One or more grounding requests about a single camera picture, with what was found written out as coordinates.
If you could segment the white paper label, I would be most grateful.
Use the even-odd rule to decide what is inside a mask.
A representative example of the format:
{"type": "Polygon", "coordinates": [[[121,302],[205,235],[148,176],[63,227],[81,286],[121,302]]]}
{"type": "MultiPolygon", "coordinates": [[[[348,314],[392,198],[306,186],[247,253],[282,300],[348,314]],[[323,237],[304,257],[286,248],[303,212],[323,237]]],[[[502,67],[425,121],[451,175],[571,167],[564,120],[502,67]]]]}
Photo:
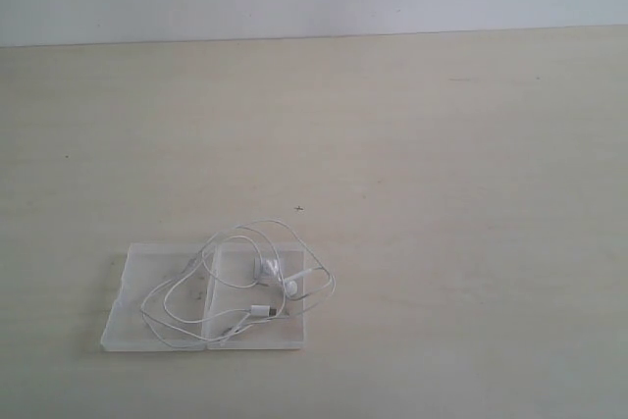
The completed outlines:
{"type": "Polygon", "coordinates": [[[256,258],[254,261],[254,280],[263,285],[278,282],[283,273],[283,266],[277,258],[256,258]]]}

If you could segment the clear plastic hinged storage box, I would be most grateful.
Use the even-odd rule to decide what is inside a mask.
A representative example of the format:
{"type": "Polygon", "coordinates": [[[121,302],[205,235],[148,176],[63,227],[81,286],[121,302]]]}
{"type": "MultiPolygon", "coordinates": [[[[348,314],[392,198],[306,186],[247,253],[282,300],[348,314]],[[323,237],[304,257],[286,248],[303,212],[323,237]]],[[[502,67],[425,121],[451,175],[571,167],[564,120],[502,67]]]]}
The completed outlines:
{"type": "Polygon", "coordinates": [[[254,249],[230,242],[198,263],[196,244],[135,243],[101,337],[111,352],[292,350],[304,303],[254,280],[254,249]]]}

